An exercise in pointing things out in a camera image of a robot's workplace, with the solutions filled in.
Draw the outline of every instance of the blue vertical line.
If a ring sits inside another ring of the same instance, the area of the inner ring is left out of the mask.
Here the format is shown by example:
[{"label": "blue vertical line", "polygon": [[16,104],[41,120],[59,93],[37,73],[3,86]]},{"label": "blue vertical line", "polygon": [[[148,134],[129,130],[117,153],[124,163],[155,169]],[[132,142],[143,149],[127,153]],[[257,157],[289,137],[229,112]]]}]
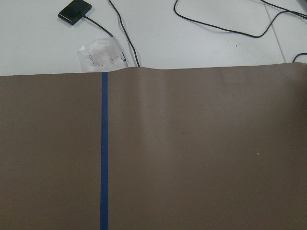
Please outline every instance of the blue vertical line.
[{"label": "blue vertical line", "polygon": [[108,229],[108,74],[101,79],[101,185],[100,230]]}]

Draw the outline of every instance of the plastic bag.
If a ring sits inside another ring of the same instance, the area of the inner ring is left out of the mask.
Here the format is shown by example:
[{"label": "plastic bag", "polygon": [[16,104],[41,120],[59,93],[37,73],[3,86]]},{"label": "plastic bag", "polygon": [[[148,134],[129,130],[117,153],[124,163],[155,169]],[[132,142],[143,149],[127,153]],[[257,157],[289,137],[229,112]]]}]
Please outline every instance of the plastic bag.
[{"label": "plastic bag", "polygon": [[128,64],[115,38],[95,40],[77,51],[83,72],[109,72]]}]

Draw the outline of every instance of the white tabletop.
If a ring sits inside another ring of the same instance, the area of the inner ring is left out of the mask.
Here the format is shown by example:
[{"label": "white tabletop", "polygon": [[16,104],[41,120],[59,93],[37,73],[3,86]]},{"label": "white tabletop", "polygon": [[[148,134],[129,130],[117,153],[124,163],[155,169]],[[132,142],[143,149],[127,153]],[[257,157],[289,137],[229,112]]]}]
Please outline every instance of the white tabletop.
[{"label": "white tabletop", "polygon": [[[0,1],[0,75],[82,72],[76,51],[108,35],[81,19],[74,26],[58,18],[71,0]],[[303,12],[298,0],[271,0]],[[118,18],[107,0],[87,0],[87,16],[108,29],[134,61]],[[177,17],[175,0],[113,0],[140,64],[156,69],[248,66],[291,62],[307,52],[307,22],[281,15],[259,39],[225,33]],[[180,0],[188,17],[253,35],[261,34],[278,11],[258,0]]]}]

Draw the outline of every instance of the black wire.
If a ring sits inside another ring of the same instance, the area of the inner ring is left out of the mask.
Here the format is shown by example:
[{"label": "black wire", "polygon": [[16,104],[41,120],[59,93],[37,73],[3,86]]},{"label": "black wire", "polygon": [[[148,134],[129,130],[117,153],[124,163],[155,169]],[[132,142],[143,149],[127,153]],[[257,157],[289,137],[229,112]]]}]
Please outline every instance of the black wire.
[{"label": "black wire", "polygon": [[178,1],[179,1],[179,0],[176,0],[176,2],[175,2],[175,4],[174,4],[174,12],[175,12],[175,14],[176,14],[177,16],[179,16],[179,17],[181,17],[181,18],[183,18],[183,19],[186,19],[186,20],[188,20],[188,21],[191,21],[191,22],[199,23],[199,24],[202,24],[202,25],[210,26],[210,27],[213,27],[213,28],[216,28],[216,29],[224,30],[224,31],[227,31],[227,32],[232,32],[232,33],[235,33],[235,34],[245,35],[245,36],[252,37],[252,38],[260,38],[260,37],[264,36],[264,35],[267,33],[267,31],[269,30],[269,28],[272,26],[273,22],[276,20],[276,18],[277,18],[279,15],[281,15],[282,13],[287,13],[287,12],[289,12],[289,13],[293,13],[293,14],[295,14],[295,15],[297,15],[297,16],[300,16],[300,17],[303,17],[303,18],[307,19],[307,15],[304,15],[304,14],[302,14],[302,13],[297,13],[297,12],[294,12],[294,11],[290,11],[290,10],[288,10],[288,9],[284,9],[284,8],[281,8],[281,7],[278,7],[278,8],[280,8],[280,9],[283,9],[284,11],[279,12],[279,13],[273,18],[273,20],[271,21],[271,23],[269,24],[269,26],[267,27],[267,29],[266,29],[261,35],[251,35],[251,34],[247,34],[247,33],[244,33],[244,32],[240,32],[240,31],[236,31],[236,30],[229,30],[229,29],[225,29],[225,28],[222,28],[222,27],[219,27],[219,26],[216,26],[216,25],[211,25],[211,24],[208,24],[208,23],[203,23],[203,22],[200,22],[200,21],[196,21],[196,20],[191,19],[191,18],[187,18],[187,17],[185,17],[185,16],[183,16],[183,15],[181,15],[181,14],[179,14],[179,13],[177,12],[176,6],[177,6]]},{"label": "black wire", "polygon": [[296,57],[293,59],[292,62],[295,62],[295,60],[296,60],[299,56],[301,56],[301,55],[307,55],[307,53],[301,53],[301,54],[296,55]]},{"label": "black wire", "polygon": [[130,45],[131,45],[131,48],[133,49],[134,56],[135,56],[135,61],[136,61],[137,65],[138,65],[138,67],[140,67],[139,60],[138,60],[138,56],[137,56],[137,54],[136,54],[135,48],[134,48],[134,46],[133,46],[133,44],[132,44],[132,42],[131,42],[129,36],[128,36],[128,34],[127,34],[127,31],[126,31],[126,29],[125,29],[125,27],[124,27],[124,25],[123,25],[123,21],[122,21],[122,19],[121,19],[121,16],[120,16],[118,10],[116,9],[116,7],[115,7],[115,6],[113,5],[113,3],[111,2],[111,0],[108,0],[108,1],[110,2],[111,6],[112,6],[113,9],[116,11],[116,13],[117,13],[117,15],[118,15],[118,17],[119,17],[120,25],[121,25],[121,27],[123,28],[123,31],[124,31],[124,33],[125,33],[125,35],[126,35],[126,38],[127,38],[128,42],[129,42]]},{"label": "black wire", "polygon": [[95,25],[99,26],[102,30],[104,30],[108,35],[110,35],[111,37],[113,37],[113,35],[106,30],[104,27],[102,27],[101,25],[99,25],[97,22],[95,22],[94,20],[90,19],[89,17],[86,17],[85,15],[83,16],[83,18],[86,18],[87,20],[91,21],[92,23],[94,23]]}]

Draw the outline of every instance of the black electronic device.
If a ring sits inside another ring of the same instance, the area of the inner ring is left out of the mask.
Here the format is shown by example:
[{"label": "black electronic device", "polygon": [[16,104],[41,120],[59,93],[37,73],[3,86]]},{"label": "black electronic device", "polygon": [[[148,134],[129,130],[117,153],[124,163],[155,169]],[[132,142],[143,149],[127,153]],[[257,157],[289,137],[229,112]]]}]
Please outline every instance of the black electronic device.
[{"label": "black electronic device", "polygon": [[83,0],[74,0],[58,16],[69,24],[75,25],[91,8],[92,5]]}]

